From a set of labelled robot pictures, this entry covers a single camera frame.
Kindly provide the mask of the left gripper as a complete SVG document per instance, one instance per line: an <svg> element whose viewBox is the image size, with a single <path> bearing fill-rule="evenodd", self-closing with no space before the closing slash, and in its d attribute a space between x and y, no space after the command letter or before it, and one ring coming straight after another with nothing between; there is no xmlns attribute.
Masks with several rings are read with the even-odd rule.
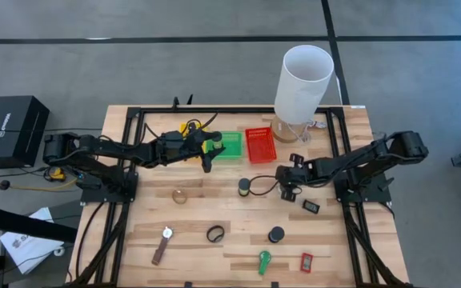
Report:
<svg viewBox="0 0 461 288"><path fill-rule="evenodd" d="M212 168L212 157L217 157L226 148L214 148L204 153L202 144L207 140L221 139L222 133L219 131L207 132L203 128L195 129L183 136L180 131L170 131L162 134L162 164L167 166L174 162L181 162L189 158L200 157L202 169L205 173L210 173Z"/></svg>

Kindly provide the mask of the red plastic basket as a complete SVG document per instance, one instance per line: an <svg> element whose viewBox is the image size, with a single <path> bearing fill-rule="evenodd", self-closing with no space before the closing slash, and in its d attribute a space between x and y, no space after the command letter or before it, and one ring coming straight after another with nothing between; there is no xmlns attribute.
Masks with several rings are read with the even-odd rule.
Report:
<svg viewBox="0 0 461 288"><path fill-rule="evenodd" d="M273 162L277 158L270 127L246 129L245 135L248 157L252 164Z"/></svg>

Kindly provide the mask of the red digital clock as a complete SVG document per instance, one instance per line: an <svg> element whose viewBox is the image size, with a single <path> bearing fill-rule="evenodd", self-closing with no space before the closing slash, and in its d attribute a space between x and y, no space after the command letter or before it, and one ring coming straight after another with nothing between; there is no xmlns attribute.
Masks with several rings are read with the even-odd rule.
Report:
<svg viewBox="0 0 461 288"><path fill-rule="evenodd" d="M314 256L312 254L302 253L300 263L300 270L302 272L307 274L311 272L313 258Z"/></svg>

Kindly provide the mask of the black digital clock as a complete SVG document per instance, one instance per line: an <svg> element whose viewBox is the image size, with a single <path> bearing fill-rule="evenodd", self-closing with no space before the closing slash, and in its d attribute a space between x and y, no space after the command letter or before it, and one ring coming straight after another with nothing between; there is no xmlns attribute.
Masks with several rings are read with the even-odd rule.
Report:
<svg viewBox="0 0 461 288"><path fill-rule="evenodd" d="M318 214L320 205L305 199L303 201L302 208L304 210L310 211L313 214Z"/></svg>

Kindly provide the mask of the white printed papers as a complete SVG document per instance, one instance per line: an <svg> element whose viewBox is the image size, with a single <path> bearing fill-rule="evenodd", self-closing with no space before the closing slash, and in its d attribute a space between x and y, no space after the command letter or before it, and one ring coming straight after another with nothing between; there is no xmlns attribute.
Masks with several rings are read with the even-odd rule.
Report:
<svg viewBox="0 0 461 288"><path fill-rule="evenodd" d="M0 241L21 274L28 274L51 255L65 254L64 242L37 238L28 234L5 232Z"/></svg>

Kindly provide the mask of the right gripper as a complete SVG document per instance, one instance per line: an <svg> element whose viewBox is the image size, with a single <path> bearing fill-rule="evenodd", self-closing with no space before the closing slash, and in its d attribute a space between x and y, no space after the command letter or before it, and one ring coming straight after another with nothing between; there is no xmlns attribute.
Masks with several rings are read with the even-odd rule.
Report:
<svg viewBox="0 0 461 288"><path fill-rule="evenodd" d="M301 186L315 185L315 160L304 160L299 154L291 154L289 161L293 166L278 166L275 179L279 184L281 199L295 202L296 195L302 192Z"/></svg>

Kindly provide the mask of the black cardboard box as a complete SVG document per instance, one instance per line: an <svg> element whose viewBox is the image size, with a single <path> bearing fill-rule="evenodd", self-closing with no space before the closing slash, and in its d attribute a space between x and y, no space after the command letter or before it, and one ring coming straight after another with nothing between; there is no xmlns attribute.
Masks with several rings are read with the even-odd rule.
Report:
<svg viewBox="0 0 461 288"><path fill-rule="evenodd" d="M36 97L0 97L0 169L32 167L50 110Z"/></svg>

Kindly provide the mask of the black band wristwatch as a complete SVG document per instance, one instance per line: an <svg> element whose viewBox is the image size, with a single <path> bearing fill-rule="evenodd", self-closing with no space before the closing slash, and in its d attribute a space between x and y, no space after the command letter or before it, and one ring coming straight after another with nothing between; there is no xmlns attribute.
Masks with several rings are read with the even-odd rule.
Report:
<svg viewBox="0 0 461 288"><path fill-rule="evenodd" d="M212 243L221 242L224 236L225 236L225 229L223 226L220 226L220 225L212 226L206 232L207 240Z"/></svg>

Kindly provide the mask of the brown leather strap wristwatch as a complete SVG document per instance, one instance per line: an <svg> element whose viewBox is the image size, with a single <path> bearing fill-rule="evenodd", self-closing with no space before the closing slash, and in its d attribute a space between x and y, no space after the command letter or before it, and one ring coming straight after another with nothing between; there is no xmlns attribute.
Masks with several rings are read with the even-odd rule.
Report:
<svg viewBox="0 0 461 288"><path fill-rule="evenodd" d="M154 255L153 255L153 258L151 260L151 263L155 266L158 266L159 263L161 262L162 260L162 256L163 256L163 253L168 245L168 242L169 240L171 239L172 235L173 235L174 231L166 226L164 228L164 230L162 231L162 239L158 245L158 248L156 249L156 251L154 252Z"/></svg>

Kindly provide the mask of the green plastic basket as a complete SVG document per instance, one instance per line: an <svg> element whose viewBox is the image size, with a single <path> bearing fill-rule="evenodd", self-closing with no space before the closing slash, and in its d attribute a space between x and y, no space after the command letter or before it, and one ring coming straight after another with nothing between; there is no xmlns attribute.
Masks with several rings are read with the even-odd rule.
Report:
<svg viewBox="0 0 461 288"><path fill-rule="evenodd" d="M243 155L243 134L238 131L223 131L222 144L225 150L216 159L237 159Z"/></svg>

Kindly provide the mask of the white shade table lamp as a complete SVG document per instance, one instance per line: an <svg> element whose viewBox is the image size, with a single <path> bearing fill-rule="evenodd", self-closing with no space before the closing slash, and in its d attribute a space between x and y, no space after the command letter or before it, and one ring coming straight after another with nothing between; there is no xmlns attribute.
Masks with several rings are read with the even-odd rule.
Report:
<svg viewBox="0 0 461 288"><path fill-rule="evenodd" d="M271 129L280 142L307 142L315 112L327 92L334 61L322 48L300 45L283 56Z"/></svg>

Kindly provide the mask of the yellow plastic basket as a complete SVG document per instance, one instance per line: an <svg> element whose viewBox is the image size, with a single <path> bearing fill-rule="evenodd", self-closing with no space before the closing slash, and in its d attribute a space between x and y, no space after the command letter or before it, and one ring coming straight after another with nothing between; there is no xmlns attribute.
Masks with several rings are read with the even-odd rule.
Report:
<svg viewBox="0 0 461 288"><path fill-rule="evenodd" d="M206 132L206 128L198 119L191 119L184 122L180 127L182 135L181 151L196 156L202 155L207 141L205 137Z"/></svg>

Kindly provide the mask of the blue sand hourglass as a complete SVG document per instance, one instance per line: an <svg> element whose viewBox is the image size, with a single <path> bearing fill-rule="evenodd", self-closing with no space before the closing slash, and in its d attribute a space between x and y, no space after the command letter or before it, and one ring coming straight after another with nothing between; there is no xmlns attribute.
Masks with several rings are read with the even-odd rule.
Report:
<svg viewBox="0 0 461 288"><path fill-rule="evenodd" d="M281 226L274 226L267 235L271 243L278 243L285 237L285 230Z"/></svg>

